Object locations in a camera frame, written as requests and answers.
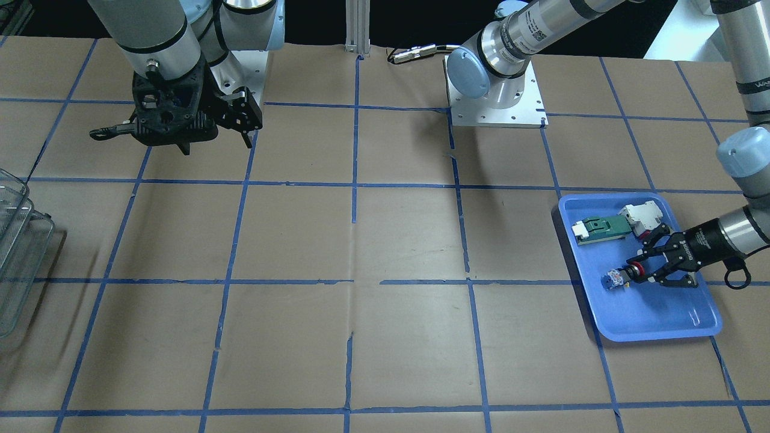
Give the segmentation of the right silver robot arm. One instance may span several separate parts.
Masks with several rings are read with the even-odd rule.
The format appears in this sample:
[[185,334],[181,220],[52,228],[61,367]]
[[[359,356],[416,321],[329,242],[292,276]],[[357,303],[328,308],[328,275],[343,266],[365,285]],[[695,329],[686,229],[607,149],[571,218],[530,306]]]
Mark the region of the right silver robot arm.
[[220,128],[247,148],[262,110],[237,52],[268,53],[285,41],[283,1],[91,1],[133,68],[132,115],[89,132],[96,141],[131,135],[144,146],[214,140]]

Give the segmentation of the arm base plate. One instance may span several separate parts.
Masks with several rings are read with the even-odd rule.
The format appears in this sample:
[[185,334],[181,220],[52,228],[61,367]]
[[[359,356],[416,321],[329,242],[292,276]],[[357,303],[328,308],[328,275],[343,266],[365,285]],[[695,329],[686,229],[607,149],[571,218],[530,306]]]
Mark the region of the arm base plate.
[[549,124],[533,63],[523,76],[492,80],[490,91],[477,99],[460,93],[447,78],[446,95],[454,126],[544,128]]
[[224,100],[233,104],[237,97],[250,90],[258,106],[266,85],[270,51],[228,51],[208,63],[217,85],[224,93]]

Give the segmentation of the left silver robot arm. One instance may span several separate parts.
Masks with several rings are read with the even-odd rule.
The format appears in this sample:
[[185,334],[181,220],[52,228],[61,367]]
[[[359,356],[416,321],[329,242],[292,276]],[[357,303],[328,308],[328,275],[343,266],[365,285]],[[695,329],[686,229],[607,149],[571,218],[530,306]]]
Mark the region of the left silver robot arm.
[[745,205],[715,157],[745,127],[726,63],[644,60],[673,1],[624,3],[533,59],[546,127],[457,126],[439,60],[490,1],[375,1],[375,47],[343,54],[343,2],[289,1],[236,280],[521,283],[574,277],[559,197],[658,192],[682,228]]

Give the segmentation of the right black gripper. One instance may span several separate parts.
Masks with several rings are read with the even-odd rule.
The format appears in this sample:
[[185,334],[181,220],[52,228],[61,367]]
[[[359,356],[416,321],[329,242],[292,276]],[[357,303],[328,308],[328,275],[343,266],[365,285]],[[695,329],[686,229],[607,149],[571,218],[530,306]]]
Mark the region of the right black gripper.
[[262,129],[262,110],[248,88],[229,104],[204,60],[176,79],[165,79],[161,72],[160,62],[149,60],[144,76],[134,74],[132,123],[93,129],[90,138],[132,135],[146,146],[174,145],[189,155],[191,144],[212,141],[224,128],[239,132],[245,146],[253,148],[253,132]]

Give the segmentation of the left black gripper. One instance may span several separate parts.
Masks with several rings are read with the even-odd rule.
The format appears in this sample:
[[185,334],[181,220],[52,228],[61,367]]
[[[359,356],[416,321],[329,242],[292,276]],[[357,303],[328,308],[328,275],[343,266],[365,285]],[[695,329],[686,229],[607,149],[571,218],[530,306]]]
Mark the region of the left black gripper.
[[[632,277],[634,283],[658,283],[663,287],[697,288],[696,271],[728,260],[732,245],[724,235],[719,219],[715,218],[683,232],[673,232],[668,224],[660,224],[641,239],[641,251],[625,263],[664,264],[652,274]],[[670,278],[677,271],[686,272]]]

